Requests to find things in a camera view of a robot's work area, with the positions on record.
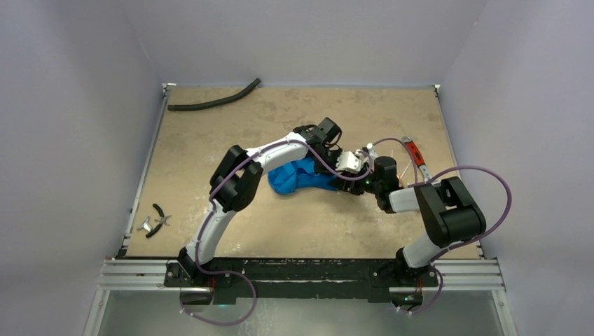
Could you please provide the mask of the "blue cloth napkin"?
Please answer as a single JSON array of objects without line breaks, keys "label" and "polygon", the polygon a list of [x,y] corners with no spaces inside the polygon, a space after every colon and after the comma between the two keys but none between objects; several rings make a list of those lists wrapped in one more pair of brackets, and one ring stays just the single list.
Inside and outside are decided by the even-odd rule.
[{"label": "blue cloth napkin", "polygon": [[272,169],[268,172],[267,179],[269,186],[279,195],[290,195],[305,188],[338,191],[331,185],[336,177],[333,174],[316,173],[315,160],[312,157],[288,162]]}]

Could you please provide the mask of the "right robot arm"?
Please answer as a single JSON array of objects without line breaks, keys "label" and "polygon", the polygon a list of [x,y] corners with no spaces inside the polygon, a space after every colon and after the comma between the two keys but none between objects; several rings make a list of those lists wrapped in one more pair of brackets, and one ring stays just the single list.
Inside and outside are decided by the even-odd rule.
[{"label": "right robot arm", "polygon": [[353,195],[374,195],[378,208],[388,214],[417,211],[424,233],[400,248],[392,263],[394,278],[409,285],[428,269],[438,254],[455,243],[468,242],[485,232],[486,219],[460,178],[446,178],[438,183],[425,183],[405,188],[397,175],[396,160],[380,156],[373,162],[372,172],[347,173],[356,181],[336,178],[330,185]]}]

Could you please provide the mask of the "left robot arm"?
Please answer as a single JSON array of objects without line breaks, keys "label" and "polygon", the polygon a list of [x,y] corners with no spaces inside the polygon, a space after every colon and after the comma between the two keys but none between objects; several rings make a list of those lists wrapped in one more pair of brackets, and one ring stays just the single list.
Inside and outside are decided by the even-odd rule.
[{"label": "left robot arm", "polygon": [[326,117],[317,125],[304,125],[286,136],[255,148],[230,147],[210,178],[207,214],[190,242],[180,250],[181,276],[191,286],[201,286],[209,276],[206,265],[233,217],[249,206],[261,178],[287,163],[314,157],[330,164],[330,148],[341,128]]}]

